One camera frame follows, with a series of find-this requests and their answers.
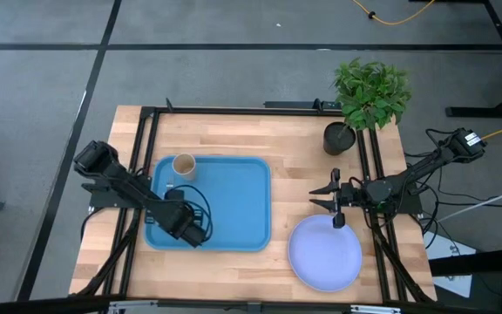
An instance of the paper cup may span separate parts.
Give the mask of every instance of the paper cup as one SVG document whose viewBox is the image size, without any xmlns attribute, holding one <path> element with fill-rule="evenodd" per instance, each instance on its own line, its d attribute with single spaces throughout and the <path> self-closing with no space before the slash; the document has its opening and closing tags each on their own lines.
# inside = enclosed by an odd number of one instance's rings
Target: paper cup
<svg viewBox="0 0 502 314">
<path fill-rule="evenodd" d="M 187 181 L 195 179 L 195 158 L 191 154 L 179 154 L 173 159 L 173 171 Z"/>
</svg>

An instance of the plastic tray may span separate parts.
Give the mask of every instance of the plastic tray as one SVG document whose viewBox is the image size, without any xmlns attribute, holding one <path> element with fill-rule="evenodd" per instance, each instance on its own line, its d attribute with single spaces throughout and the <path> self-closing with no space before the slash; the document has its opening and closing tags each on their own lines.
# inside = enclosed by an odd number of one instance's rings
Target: plastic tray
<svg viewBox="0 0 502 314">
<path fill-rule="evenodd" d="M 154 169 L 151 189 L 164 197 L 166 184 L 198 188 L 210 203 L 214 232 L 197 249 L 258 251 L 270 241 L 270 168 L 256 157 L 195 156 L 196 178 L 185 181 L 173 172 L 174 156 L 163 158 Z M 185 199 L 206 208 L 202 198 L 190 188 Z M 147 215 L 145 240 L 155 249 L 193 249 L 175 240 Z"/>
</svg>

